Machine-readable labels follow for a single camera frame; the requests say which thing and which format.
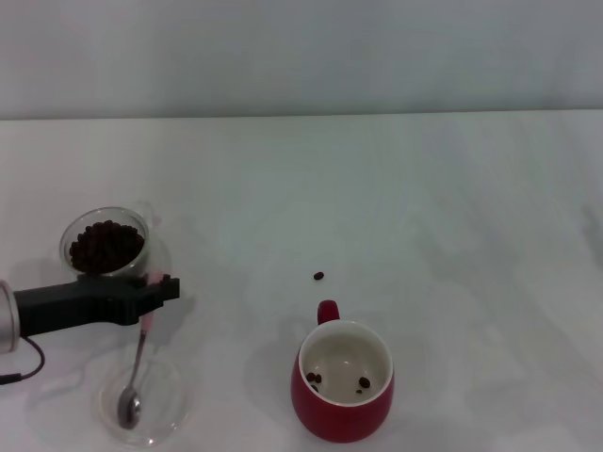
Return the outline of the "double-walled glass cup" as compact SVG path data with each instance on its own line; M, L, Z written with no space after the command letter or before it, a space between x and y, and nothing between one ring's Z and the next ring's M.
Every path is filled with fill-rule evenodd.
M113 273L101 274L98 276L117 277L117 276L143 276L153 272L167 272L169 267L169 255L165 247L156 236L154 226L158 224L158 219L154 215L153 208L148 203L141 203L134 208L108 206L93 209L80 217L76 218L64 231L59 242L59 255L65 267L74 275L84 276L90 274L82 273L76 270L72 264L69 255L69 247L75 241L78 234L85 231L87 226L96 222L112 220L123 225L135 227L145 239L145 244L140 255L129 265Z

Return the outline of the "pink-handled metal spoon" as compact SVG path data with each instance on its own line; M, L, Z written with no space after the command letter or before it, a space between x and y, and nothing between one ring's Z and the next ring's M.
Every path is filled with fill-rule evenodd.
M129 380L120 394L117 404L117 419L119 426L123 429L133 429L139 423L141 402L138 391L135 388L135 381L138 376L146 338L153 326L154 318L154 311L151 311L140 318L139 340L133 368Z

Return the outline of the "red ceramic mug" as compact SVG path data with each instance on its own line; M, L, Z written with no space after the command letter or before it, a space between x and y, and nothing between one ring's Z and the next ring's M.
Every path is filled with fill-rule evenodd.
M394 388L393 358L383 339L371 328L340 317L335 301L323 300L318 325L304 338L295 358L290 396L294 412L315 436L332 443L353 443L374 433L390 412ZM368 390L331 397L316 392L308 372L323 378L367 377Z

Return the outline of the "scooped coffee beans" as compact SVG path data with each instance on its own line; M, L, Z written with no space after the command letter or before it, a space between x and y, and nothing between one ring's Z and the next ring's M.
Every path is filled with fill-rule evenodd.
M319 373L308 372L305 374L305 379L316 392L331 397L340 396L341 394L347 395L351 392L361 394L371 386L371 381L367 377L352 379L335 375L323 378Z

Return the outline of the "coffee bean pile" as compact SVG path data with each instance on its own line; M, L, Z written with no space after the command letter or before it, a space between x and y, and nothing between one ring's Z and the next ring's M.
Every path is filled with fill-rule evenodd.
M85 274L113 273L141 253L145 239L129 225L112 220L96 222L78 234L69 247L72 266Z

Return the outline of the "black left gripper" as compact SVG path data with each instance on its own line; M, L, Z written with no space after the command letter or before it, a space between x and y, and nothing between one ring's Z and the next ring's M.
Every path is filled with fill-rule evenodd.
M142 312L155 311L180 297L180 279L169 274L81 277L74 282L16 291L20 335L35 336L93 323L136 324L139 314L134 299L142 288Z

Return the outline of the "clear glass dish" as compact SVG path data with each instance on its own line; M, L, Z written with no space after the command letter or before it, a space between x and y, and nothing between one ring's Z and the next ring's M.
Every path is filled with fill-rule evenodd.
M96 396L98 419L118 443L150 448L164 443L187 419L188 385L181 369L168 359L161 356L142 359L134 382L141 404L139 422L131 429L122 428L118 403L132 370L130 363L121 365L103 380Z

